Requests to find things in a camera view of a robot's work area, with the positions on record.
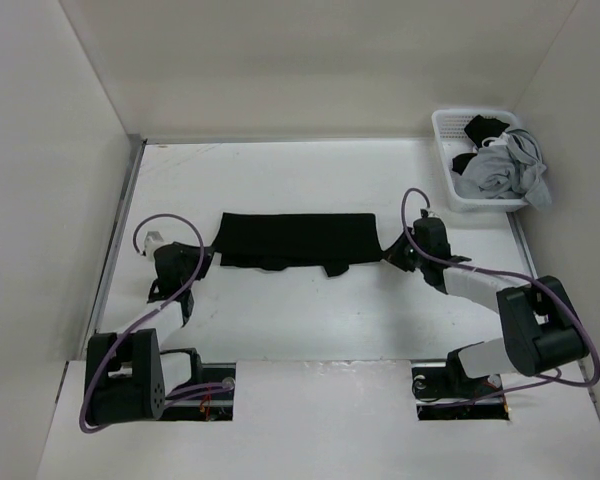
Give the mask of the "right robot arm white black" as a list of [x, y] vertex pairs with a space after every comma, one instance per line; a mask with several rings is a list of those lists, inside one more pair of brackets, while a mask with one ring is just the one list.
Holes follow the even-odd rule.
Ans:
[[406, 272], [420, 271], [438, 292], [463, 298], [499, 319], [501, 336], [460, 347], [447, 354], [440, 398], [473, 399], [471, 391], [491, 376], [517, 373], [541, 384], [563, 380], [547, 374], [593, 353], [562, 283], [555, 277], [532, 278], [475, 265], [454, 255], [446, 227], [436, 217], [423, 216], [383, 254], [389, 264]]

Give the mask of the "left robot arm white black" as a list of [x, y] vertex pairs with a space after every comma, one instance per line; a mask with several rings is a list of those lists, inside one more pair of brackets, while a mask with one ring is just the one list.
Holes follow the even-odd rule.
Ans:
[[158, 420], [172, 397], [190, 399], [209, 388], [197, 350], [168, 349], [165, 342], [190, 320], [189, 281], [206, 276], [214, 248], [159, 242], [146, 247], [144, 255], [156, 272], [141, 314], [151, 317], [90, 338], [81, 411], [85, 430]]

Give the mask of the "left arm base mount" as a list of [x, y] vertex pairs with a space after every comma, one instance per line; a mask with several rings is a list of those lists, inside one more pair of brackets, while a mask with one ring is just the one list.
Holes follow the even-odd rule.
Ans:
[[178, 387], [190, 391], [173, 395], [167, 402], [178, 402], [166, 408], [160, 422], [226, 422], [233, 420], [235, 390], [229, 390], [237, 378], [235, 363], [207, 363], [202, 366], [201, 380]]

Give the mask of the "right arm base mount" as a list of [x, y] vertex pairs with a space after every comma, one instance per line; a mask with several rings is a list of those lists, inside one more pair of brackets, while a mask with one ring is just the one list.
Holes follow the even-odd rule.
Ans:
[[503, 395], [481, 400], [503, 390], [498, 375], [458, 377], [442, 363], [416, 363], [411, 372], [412, 394], [421, 421], [509, 420]]

